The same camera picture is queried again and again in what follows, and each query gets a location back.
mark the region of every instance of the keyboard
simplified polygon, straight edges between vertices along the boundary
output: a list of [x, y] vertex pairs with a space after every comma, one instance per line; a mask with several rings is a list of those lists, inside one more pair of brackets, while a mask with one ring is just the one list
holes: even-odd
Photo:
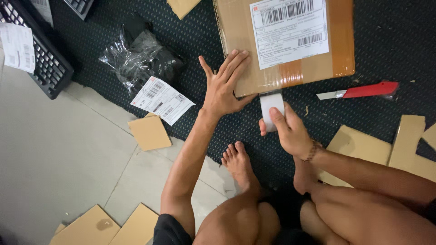
[[0, 0], [0, 21], [32, 29], [35, 71], [29, 75], [50, 99], [55, 99], [71, 82], [73, 67], [57, 51], [20, 1]]
[[94, 0], [64, 0], [82, 20], [85, 20]]

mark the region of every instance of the bracelet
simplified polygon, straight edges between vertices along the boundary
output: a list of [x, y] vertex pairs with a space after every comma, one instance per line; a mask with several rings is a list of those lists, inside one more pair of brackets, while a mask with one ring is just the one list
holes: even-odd
[[309, 156], [303, 160], [304, 162], [310, 163], [313, 159], [313, 157], [315, 156], [315, 154], [317, 153], [318, 149], [321, 147], [320, 144], [318, 142], [316, 142], [315, 140], [312, 140], [313, 145], [312, 145], [312, 149], [310, 149], [309, 152]]

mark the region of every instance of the floor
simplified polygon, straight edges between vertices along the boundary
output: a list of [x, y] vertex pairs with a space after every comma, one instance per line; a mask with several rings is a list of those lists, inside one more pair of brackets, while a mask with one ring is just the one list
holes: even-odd
[[[0, 64], [3, 64], [1, 50]], [[160, 194], [183, 141], [142, 151], [135, 117], [72, 83], [49, 100], [26, 72], [0, 67], [0, 235], [8, 245], [47, 245], [56, 227], [99, 204], [123, 225], [139, 203], [160, 212]], [[196, 228], [236, 194], [206, 157], [192, 205]]]

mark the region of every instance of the qr code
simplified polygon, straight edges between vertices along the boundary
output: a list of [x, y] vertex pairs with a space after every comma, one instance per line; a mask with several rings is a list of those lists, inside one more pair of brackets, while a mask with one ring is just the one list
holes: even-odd
[[176, 96], [176, 100], [178, 100], [178, 101], [180, 101], [180, 102], [183, 102], [183, 101], [186, 100], [186, 97], [183, 96], [182, 94], [179, 94], [179, 95]]

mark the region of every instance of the patterned carpet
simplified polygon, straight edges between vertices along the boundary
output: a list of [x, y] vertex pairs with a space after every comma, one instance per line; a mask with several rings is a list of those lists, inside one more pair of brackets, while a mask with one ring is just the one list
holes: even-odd
[[[402, 114], [426, 116], [427, 128], [430, 127], [436, 123], [436, 2], [355, 0], [354, 3], [356, 74], [286, 88], [285, 100], [303, 118], [311, 136], [323, 145], [328, 145], [342, 124], [390, 143]], [[187, 59], [186, 71], [174, 88], [197, 106], [172, 127], [164, 123], [170, 136], [186, 139], [206, 92], [205, 75], [197, 57], [203, 55], [215, 69], [223, 62], [211, 0], [202, 0], [183, 20], [164, 0], [96, 0], [86, 22], [63, 1], [51, 0], [50, 4], [54, 27], [65, 43], [62, 50], [69, 51], [70, 59], [74, 60], [73, 80], [138, 117], [147, 112], [129, 104], [127, 90], [98, 57], [132, 13], [152, 22], [157, 39]], [[316, 97], [319, 92], [374, 84], [383, 79], [401, 83], [392, 101], [381, 97], [319, 101]], [[309, 113], [304, 116], [306, 106]], [[276, 187], [292, 182], [293, 159], [280, 147], [276, 134], [260, 136], [257, 122], [261, 117], [259, 98], [241, 112], [223, 117], [208, 156], [219, 162], [227, 145], [241, 140], [246, 144], [255, 174], [264, 185]], [[417, 153], [436, 160], [436, 153], [423, 141]]]

